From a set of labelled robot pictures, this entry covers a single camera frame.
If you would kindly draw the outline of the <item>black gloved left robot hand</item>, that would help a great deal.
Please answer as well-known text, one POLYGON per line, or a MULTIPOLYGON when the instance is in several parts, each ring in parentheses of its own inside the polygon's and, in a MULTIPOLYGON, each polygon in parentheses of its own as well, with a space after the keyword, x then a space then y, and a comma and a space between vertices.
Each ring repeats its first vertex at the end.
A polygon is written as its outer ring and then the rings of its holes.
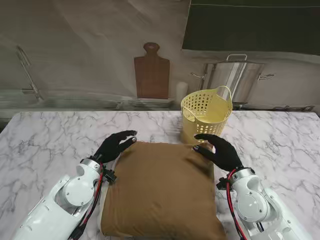
POLYGON ((125 130, 111 134, 102 142, 92 159, 101 164, 114 161, 123 151, 137 141, 137 133, 135 130, 125 130))

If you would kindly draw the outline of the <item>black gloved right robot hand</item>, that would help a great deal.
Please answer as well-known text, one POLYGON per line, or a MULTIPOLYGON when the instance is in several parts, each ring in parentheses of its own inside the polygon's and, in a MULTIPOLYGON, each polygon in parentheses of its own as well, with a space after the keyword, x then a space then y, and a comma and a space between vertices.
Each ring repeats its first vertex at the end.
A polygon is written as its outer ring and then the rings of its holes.
POLYGON ((213 152, 200 145, 193 146, 195 152, 212 161, 220 169, 232 172, 234 169, 241 169, 244 167, 236 149, 225 139, 214 134, 206 133, 196 134, 194 138, 196 140, 208 141, 215 148, 215 152, 213 152))

